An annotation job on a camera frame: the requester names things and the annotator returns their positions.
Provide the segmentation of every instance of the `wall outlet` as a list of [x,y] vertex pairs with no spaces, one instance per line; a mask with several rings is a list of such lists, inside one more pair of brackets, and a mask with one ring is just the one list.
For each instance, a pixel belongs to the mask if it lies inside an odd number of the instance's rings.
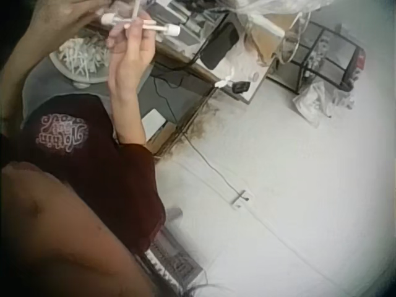
[[241,191],[240,195],[231,204],[234,210],[240,210],[246,207],[251,207],[254,200],[254,195],[247,190]]

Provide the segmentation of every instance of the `shirt logo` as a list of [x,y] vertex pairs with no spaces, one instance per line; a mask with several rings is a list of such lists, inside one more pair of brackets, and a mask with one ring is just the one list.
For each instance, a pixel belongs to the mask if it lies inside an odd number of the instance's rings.
[[88,137],[88,126],[83,119],[67,114],[49,114],[41,118],[36,143],[59,152],[71,153]]

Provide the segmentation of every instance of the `dark red t-shirt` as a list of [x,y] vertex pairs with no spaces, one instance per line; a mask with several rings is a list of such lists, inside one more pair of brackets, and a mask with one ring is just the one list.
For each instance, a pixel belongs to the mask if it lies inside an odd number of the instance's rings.
[[4,157],[12,156],[70,184],[131,252],[145,252],[165,223],[152,154],[141,145],[114,141],[113,125],[96,96],[47,101],[29,116],[16,150],[9,150],[6,139],[2,147],[3,166]]

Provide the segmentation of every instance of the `white floor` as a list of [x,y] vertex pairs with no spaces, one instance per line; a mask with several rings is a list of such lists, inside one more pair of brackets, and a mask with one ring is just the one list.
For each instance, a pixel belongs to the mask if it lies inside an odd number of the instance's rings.
[[394,32],[376,2],[345,0],[320,15],[381,22],[375,34],[347,20],[368,52],[353,110],[314,129],[293,94],[264,82],[251,105],[219,95],[197,119],[194,145],[255,197],[247,209],[232,209],[235,193],[188,143],[159,162],[161,198],[184,212],[173,232],[222,286],[198,296],[361,296],[395,268]]

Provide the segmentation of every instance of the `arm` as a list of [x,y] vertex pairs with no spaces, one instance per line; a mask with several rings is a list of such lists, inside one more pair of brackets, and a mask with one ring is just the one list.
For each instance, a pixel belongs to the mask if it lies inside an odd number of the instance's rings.
[[32,21],[0,78],[2,133],[13,137],[22,119],[22,89],[29,72],[95,18],[109,0],[38,0]]
[[37,45],[30,34],[25,34],[3,68],[0,99],[2,133],[5,136],[15,135],[22,120],[22,89],[25,80],[29,72],[45,57]]
[[143,21],[135,20],[124,30],[117,24],[110,32],[108,47],[112,51],[109,89],[113,122],[121,144],[146,143],[137,100],[137,87],[155,53],[155,32],[142,30]]
[[2,240],[40,296],[153,296],[129,251],[72,189],[27,163],[1,177]]

